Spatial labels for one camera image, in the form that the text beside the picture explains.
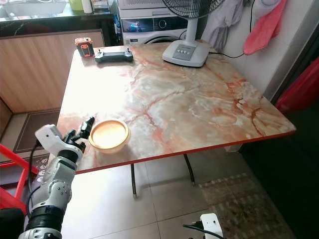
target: small orange device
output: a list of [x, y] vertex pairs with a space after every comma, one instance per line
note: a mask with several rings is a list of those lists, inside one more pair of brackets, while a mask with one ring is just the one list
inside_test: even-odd
[[82, 37], [82, 38], [76, 38], [75, 39], [75, 45], [79, 50], [81, 57], [93, 57], [94, 56], [94, 50], [93, 50], [93, 44], [90, 37]]

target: robotic hand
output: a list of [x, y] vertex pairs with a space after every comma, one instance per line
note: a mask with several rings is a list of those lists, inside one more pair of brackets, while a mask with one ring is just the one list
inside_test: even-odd
[[71, 200], [71, 183], [76, 172], [76, 162], [83, 156], [85, 143], [76, 143], [90, 135], [94, 118], [62, 138], [56, 126], [45, 125], [35, 136], [45, 150], [56, 157], [43, 176], [40, 187], [33, 193], [33, 207], [25, 232], [19, 239], [62, 239], [61, 227], [68, 202]]

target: remote controller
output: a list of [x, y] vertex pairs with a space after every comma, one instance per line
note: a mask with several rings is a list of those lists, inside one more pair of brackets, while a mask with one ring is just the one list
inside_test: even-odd
[[132, 52], [127, 49], [127, 51], [121, 52], [99, 52], [95, 55], [95, 61], [97, 63], [103, 62], [119, 62], [119, 61], [133, 61], [133, 54]]

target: red plastic chair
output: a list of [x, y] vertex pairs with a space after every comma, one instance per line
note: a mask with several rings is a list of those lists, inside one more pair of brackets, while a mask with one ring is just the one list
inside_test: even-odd
[[[0, 164], [0, 168], [12, 167], [19, 165], [23, 168], [22, 174], [20, 176], [18, 185], [16, 187], [15, 196], [12, 196], [5, 189], [0, 187], [0, 209], [2, 208], [20, 208], [26, 215], [25, 203], [21, 201], [21, 195], [23, 193], [23, 188], [25, 181], [28, 177], [29, 163], [23, 158], [19, 157], [15, 153], [11, 152], [9, 149], [0, 144], [0, 153], [10, 159], [12, 162]], [[32, 166], [32, 173], [38, 174], [39, 170]]]

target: fan stand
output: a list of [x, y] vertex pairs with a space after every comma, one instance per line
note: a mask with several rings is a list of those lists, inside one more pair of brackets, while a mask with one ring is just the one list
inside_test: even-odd
[[201, 67], [208, 56], [209, 45], [195, 41], [198, 18], [189, 19], [185, 40], [172, 42], [163, 53], [163, 60], [177, 65]]

